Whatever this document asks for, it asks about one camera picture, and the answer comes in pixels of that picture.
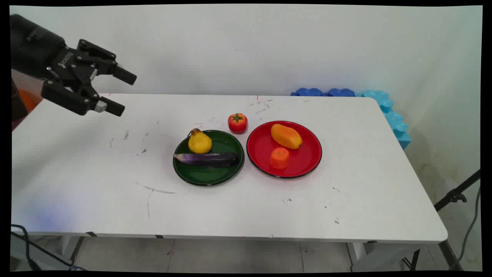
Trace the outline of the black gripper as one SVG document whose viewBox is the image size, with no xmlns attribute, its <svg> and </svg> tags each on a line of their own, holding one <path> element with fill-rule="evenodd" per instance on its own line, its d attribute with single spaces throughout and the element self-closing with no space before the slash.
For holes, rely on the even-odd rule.
<svg viewBox="0 0 492 277">
<path fill-rule="evenodd" d="M 116 55 L 85 39 L 76 48 L 65 39 L 27 18 L 10 16 L 11 67 L 43 80 L 42 98 L 77 115 L 88 111 L 108 112 L 120 117 L 125 106 L 96 93 L 90 76 L 105 74 L 134 85 L 137 76 L 124 69 Z"/>
</svg>

